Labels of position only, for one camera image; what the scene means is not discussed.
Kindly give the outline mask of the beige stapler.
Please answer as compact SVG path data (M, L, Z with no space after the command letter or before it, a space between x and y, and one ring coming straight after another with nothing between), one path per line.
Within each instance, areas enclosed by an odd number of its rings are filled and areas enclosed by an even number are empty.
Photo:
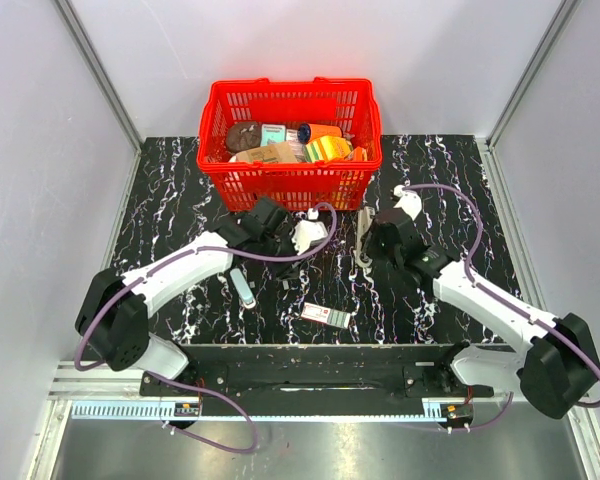
M375 209L373 207L365 206L357 212L356 217L356 242L354 257L356 265L365 273L371 272L372 260L365 253L365 238L370 229L374 216Z

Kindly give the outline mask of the light blue stapler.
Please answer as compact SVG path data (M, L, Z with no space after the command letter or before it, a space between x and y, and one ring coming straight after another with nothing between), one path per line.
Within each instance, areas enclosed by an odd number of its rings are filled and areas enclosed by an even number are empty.
M233 268L229 276L243 306L246 309L253 309L256 306L256 299L242 271Z

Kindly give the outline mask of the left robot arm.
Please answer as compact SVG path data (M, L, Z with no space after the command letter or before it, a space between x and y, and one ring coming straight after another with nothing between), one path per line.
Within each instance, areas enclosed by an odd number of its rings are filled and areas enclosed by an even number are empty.
M98 355L97 366L154 372L175 395L191 392L197 373L174 342L149 331L149 319L168 302L206 279L234 267L226 249L266 257L295 256L291 214L263 197L239 214L222 217L189 244L124 274L96 274L75 322L82 348Z

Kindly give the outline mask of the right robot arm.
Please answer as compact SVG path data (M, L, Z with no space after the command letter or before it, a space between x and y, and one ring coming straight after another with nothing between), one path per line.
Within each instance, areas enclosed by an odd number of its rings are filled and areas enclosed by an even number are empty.
M509 351L465 344L434 375L448 396L468 386L520 393L536 410L563 418L595 384L600 360L587 322L557 317L488 282L464 262L424 243L413 219L400 208L374 215L361 235L362 254L390 264L411 287L468 314L499 336Z

